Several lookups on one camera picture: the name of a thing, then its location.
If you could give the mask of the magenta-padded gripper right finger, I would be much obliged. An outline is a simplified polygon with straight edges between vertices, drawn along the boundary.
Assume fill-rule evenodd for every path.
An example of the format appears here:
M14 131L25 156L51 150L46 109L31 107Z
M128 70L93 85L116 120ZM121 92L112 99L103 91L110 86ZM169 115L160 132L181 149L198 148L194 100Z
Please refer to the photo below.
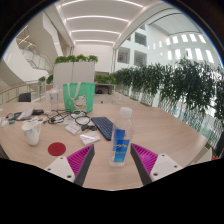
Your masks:
M170 175L182 167L167 154L156 153L132 143L130 149L143 185Z

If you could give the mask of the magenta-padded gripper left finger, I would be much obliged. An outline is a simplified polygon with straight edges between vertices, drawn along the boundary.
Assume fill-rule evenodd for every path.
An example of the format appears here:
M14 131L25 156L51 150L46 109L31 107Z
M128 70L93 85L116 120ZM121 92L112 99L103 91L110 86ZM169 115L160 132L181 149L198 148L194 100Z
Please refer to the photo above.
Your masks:
M94 155L94 145L91 144L68 157L59 156L45 170L82 186Z

